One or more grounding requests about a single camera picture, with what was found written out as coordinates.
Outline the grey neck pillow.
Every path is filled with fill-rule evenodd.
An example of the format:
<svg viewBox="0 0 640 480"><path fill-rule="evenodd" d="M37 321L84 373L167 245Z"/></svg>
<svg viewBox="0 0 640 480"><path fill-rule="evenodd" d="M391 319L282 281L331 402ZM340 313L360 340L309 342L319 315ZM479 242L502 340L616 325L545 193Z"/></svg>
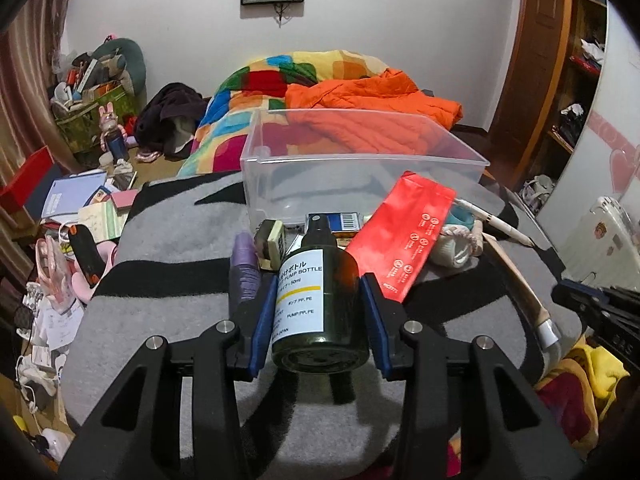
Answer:
<svg viewBox="0 0 640 480"><path fill-rule="evenodd" d="M105 41L93 51L91 57L98 61L108 81L116 81L132 96L140 96L145 90L146 66L141 48L129 38Z"/></svg>

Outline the red paper packet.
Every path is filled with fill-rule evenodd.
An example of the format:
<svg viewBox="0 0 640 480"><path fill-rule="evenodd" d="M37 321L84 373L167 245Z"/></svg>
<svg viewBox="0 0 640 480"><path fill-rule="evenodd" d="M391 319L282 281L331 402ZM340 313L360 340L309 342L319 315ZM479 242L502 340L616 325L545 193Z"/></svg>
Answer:
<svg viewBox="0 0 640 480"><path fill-rule="evenodd" d="M349 242L359 273L372 273L385 298L404 301L456 198L456 191L406 171Z"/></svg>

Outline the silver white pen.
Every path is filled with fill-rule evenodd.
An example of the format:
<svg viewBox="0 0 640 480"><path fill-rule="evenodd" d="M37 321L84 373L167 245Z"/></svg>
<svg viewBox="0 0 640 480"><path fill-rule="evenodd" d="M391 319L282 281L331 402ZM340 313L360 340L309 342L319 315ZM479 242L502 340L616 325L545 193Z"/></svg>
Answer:
<svg viewBox="0 0 640 480"><path fill-rule="evenodd" d="M517 228L514 228L514 226L510 226L509 223L506 223L505 221L495 217L493 214L490 214L488 211L477 207L463 198L456 198L454 203L469 211L471 214L474 214L478 220L482 220L489 224L494 229L506 234L507 237L512 238L512 240L516 240L521 245L527 247L535 246L534 242L527 235L519 231Z"/></svg>

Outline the striped curtain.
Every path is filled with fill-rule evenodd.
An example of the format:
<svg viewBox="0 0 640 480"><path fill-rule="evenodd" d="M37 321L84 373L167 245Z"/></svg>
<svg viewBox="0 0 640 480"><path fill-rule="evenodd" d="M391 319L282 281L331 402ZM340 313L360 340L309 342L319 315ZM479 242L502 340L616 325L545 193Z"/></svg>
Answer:
<svg viewBox="0 0 640 480"><path fill-rule="evenodd" d="M1 0L1 183L47 148L64 169L79 165L50 112L48 90L70 0Z"/></svg>

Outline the pink rabbit figure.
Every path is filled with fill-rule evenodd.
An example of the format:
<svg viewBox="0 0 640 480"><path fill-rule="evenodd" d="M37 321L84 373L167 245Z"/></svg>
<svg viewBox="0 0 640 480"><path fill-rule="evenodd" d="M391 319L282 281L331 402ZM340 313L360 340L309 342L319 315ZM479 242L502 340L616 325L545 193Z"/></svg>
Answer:
<svg viewBox="0 0 640 480"><path fill-rule="evenodd" d="M127 133L114 110L112 102L99 107L100 143L102 151L111 153L115 162L128 160Z"/></svg>

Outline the green pump spray bottle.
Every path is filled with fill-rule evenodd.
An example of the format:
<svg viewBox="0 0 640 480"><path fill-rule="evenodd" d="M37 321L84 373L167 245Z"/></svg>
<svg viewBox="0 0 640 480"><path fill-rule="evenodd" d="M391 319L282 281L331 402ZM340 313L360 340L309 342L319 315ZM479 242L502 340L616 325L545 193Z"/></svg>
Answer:
<svg viewBox="0 0 640 480"><path fill-rule="evenodd" d="M299 374L351 372L369 359L360 275L337 246L325 214L313 214L300 247L280 266L271 335L274 364Z"/></svg>

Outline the green cluttered storage basket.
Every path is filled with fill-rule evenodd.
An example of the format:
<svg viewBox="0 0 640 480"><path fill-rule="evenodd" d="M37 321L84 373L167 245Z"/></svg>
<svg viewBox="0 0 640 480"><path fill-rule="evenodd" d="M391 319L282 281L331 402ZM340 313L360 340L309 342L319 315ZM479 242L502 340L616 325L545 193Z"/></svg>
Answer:
<svg viewBox="0 0 640 480"><path fill-rule="evenodd" d="M118 122L126 126L138 114L134 81L126 68L104 84L85 88L80 100L74 100L70 86L63 82L54 90L50 109L55 125L74 155L88 153L100 146L100 111L113 107Z"/></svg>

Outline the blue notebook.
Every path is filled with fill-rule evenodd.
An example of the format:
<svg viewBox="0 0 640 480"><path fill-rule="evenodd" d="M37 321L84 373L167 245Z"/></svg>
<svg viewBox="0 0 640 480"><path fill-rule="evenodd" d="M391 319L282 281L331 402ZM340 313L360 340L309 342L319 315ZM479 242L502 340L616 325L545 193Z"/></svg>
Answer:
<svg viewBox="0 0 640 480"><path fill-rule="evenodd" d="M105 171L91 170L54 180L44 200L40 218L52 219L62 214L76 214L94 192L104 185L106 178Z"/></svg>

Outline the blue white small box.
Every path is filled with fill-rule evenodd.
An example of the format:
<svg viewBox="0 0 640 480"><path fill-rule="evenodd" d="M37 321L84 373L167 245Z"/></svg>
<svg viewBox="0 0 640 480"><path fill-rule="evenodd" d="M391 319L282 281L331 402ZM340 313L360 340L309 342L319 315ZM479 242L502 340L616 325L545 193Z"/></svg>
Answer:
<svg viewBox="0 0 640 480"><path fill-rule="evenodd" d="M360 229L360 217L356 212L307 214L304 240L329 244L331 238L353 238Z"/></svg>

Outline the white suitcase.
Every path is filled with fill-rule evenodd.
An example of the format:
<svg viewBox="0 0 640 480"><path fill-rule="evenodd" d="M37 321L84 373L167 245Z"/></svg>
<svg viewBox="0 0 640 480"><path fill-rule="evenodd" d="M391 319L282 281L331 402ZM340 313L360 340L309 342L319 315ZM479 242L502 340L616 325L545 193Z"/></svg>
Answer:
<svg viewBox="0 0 640 480"><path fill-rule="evenodd" d="M639 233L612 197L596 200L560 246L559 256L575 282L639 290Z"/></svg>

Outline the clear plastic storage bin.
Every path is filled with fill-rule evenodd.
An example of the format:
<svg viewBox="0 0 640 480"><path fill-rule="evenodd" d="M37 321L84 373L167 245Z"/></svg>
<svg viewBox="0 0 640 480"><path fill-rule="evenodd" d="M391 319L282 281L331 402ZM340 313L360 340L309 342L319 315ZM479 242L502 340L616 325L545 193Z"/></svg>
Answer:
<svg viewBox="0 0 640 480"><path fill-rule="evenodd" d="M250 227L308 214L373 214L407 171L465 194L488 160L426 116L256 110L240 158Z"/></svg>

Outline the pink headphone stand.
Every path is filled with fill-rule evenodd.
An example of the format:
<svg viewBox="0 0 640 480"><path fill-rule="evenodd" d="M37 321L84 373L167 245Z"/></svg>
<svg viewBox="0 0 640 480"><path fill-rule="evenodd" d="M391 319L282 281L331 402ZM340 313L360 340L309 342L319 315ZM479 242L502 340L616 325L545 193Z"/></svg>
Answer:
<svg viewBox="0 0 640 480"><path fill-rule="evenodd" d="M117 252L113 242L96 244L90 235L78 233L70 236L70 248L74 260L50 236L36 244L38 283L58 313L66 312L75 300L88 304L114 266Z"/></svg>

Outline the wooden shelf unit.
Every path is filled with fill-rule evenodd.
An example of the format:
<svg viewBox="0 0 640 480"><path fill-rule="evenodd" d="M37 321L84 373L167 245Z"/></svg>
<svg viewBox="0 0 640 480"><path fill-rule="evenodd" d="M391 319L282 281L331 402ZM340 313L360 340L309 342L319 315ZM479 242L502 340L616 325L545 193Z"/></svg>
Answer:
<svg viewBox="0 0 640 480"><path fill-rule="evenodd" d="M559 31L551 41L551 72L544 78L540 111L518 166L512 188L545 174L559 179L576 151L600 80L608 33L606 0L554 0Z"/></svg>

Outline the red box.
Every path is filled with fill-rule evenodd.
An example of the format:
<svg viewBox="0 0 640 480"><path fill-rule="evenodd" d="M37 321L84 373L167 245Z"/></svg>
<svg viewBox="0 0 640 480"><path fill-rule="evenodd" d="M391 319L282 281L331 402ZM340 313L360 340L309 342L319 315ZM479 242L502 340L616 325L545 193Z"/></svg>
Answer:
<svg viewBox="0 0 640 480"><path fill-rule="evenodd" d="M37 185L53 168L54 160L48 148L29 155L8 184L1 187L0 205L7 214L15 214L26 205Z"/></svg>

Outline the orange puffer jacket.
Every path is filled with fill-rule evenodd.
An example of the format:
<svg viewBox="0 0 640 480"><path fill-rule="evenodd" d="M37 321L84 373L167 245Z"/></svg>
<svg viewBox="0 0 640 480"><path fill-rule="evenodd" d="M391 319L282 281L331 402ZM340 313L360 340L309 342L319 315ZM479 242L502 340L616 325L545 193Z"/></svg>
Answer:
<svg viewBox="0 0 640 480"><path fill-rule="evenodd" d="M285 106L422 115L447 130L463 117L459 102L428 96L405 72L394 68L369 78L331 79L311 87L290 84L285 92Z"/></svg>

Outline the dark clothes pile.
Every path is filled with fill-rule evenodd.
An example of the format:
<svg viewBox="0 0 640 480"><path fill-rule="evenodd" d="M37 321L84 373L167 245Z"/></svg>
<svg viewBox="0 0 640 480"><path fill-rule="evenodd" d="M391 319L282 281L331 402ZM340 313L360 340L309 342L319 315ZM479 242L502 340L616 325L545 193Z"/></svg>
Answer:
<svg viewBox="0 0 640 480"><path fill-rule="evenodd" d="M134 124L134 137L142 151L183 159L191 148L207 100L181 82L161 88L145 105Z"/></svg>

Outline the wooden door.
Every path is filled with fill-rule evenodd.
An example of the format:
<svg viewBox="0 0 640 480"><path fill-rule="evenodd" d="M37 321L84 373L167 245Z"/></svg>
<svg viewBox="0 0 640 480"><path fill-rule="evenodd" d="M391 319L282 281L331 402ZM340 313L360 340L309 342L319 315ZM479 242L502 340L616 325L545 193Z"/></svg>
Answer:
<svg viewBox="0 0 640 480"><path fill-rule="evenodd" d="M506 80L489 129L490 173L514 188L526 173L560 82L572 0L521 0Z"/></svg>

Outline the small green white box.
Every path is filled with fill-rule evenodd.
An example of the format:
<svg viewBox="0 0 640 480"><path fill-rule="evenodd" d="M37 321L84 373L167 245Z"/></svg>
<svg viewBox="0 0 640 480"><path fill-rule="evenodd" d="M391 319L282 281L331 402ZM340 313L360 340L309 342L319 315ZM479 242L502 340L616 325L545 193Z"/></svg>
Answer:
<svg viewBox="0 0 640 480"><path fill-rule="evenodd" d="M264 271L277 272L285 254L283 223L280 220L264 220L255 233L254 245L259 267Z"/></svg>

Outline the teal tape roll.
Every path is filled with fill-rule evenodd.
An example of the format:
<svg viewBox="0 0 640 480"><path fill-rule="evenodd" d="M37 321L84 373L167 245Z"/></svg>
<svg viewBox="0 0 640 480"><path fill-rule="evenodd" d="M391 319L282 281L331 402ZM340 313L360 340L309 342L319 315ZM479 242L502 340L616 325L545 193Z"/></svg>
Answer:
<svg viewBox="0 0 640 480"><path fill-rule="evenodd" d="M475 222L474 214L463 207L453 204L447 214L446 226L464 226L471 231Z"/></svg>

